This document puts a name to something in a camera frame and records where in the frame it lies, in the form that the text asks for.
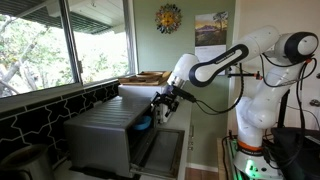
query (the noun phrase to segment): black tile backsplash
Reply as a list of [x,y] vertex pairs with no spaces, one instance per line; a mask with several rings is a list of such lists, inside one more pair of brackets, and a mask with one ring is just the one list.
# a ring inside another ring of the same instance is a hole
[[0,139],[14,139],[21,136],[19,129],[11,127],[15,120],[15,117],[10,117],[0,121]]
[[118,82],[55,97],[0,113],[0,161],[32,144],[48,145],[51,163],[68,151],[63,123],[118,95]]

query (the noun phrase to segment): oven door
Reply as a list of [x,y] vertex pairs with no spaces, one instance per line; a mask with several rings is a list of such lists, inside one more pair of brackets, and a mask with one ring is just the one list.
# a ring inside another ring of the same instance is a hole
[[177,179],[184,131],[152,129],[141,142],[131,161],[130,172],[134,174]]

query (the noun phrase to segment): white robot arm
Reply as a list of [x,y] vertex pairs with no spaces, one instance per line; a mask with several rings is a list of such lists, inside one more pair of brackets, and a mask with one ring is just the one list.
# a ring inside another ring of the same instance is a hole
[[[252,60],[263,53],[275,58],[277,64],[281,66],[275,66],[268,72],[264,81],[258,85],[253,98],[243,97],[236,106],[239,151],[236,153],[234,165],[250,178],[282,179],[279,172],[270,168],[263,158],[261,148],[263,130],[276,123],[276,108],[280,99],[291,85],[298,81],[303,62],[312,58],[317,47],[318,38],[313,33],[279,35],[276,28],[265,26],[243,37],[229,50],[211,61],[199,63],[194,55],[182,56],[172,75],[181,77],[183,81],[190,80],[197,87],[205,87],[221,71],[232,65]],[[175,85],[172,78],[168,83]],[[196,101],[190,94],[180,94],[178,91],[177,95],[185,96],[186,99],[191,99],[191,102]]]

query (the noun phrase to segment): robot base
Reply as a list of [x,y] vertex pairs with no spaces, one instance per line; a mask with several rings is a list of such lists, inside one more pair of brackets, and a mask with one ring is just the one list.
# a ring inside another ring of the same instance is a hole
[[281,171],[271,168],[263,156],[250,156],[238,151],[236,152],[233,164],[238,170],[244,172],[252,179],[284,179]]

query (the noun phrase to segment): green light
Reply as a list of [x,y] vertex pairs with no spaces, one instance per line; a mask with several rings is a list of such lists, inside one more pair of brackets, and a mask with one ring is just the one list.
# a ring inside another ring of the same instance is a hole
[[248,160],[246,164],[245,173],[251,178],[260,178],[261,174],[258,172],[257,167],[253,160]]

